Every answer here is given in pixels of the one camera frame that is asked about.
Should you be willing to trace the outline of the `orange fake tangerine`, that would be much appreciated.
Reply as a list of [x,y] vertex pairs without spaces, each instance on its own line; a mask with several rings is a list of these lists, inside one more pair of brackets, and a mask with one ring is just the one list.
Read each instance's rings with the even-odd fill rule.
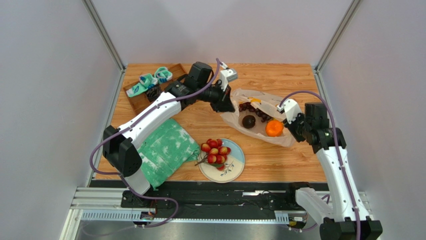
[[284,125],[281,121],[273,119],[265,126],[265,133],[269,137],[280,137],[283,134]]

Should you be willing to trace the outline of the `translucent white plastic bag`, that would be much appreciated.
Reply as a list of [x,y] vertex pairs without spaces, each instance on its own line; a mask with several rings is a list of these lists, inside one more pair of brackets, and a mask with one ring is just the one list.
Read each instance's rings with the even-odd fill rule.
[[258,90],[238,88],[231,93],[230,99],[235,112],[220,115],[230,127],[251,138],[281,147],[290,147],[296,142],[284,127],[276,136],[267,134],[269,122],[276,120],[282,123],[286,119],[284,113],[277,112],[277,105],[282,100],[280,97]]

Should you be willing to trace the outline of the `red fake fruit bunch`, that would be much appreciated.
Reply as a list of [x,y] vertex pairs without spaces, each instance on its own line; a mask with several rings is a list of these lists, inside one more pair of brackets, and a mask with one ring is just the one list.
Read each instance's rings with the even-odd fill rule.
[[228,155],[231,152],[231,148],[225,146],[222,139],[209,138],[200,145],[200,155],[195,165],[207,164],[215,167],[218,171],[225,171]]

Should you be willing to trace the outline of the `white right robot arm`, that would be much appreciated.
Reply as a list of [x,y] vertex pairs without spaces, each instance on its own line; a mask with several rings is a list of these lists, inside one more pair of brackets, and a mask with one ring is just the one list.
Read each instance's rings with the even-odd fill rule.
[[307,183],[291,189],[293,202],[305,209],[319,226],[322,240],[377,240],[383,233],[379,220],[373,220],[353,179],[347,145],[324,103],[307,103],[304,110],[293,99],[277,108],[284,113],[284,127],[297,142],[307,142],[318,158],[329,189],[332,206]]

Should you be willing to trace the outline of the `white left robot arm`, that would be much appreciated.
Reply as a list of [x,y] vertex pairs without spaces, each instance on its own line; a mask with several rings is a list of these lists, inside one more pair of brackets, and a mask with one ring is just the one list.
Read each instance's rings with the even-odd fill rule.
[[141,169],[143,160],[137,151],[146,138],[196,101],[209,103],[217,113],[235,112],[229,83],[237,78],[237,71],[220,60],[216,70],[197,61],[189,73],[171,82],[150,106],[132,120],[118,128],[105,128],[99,145],[102,155],[135,196],[142,198],[151,188]]

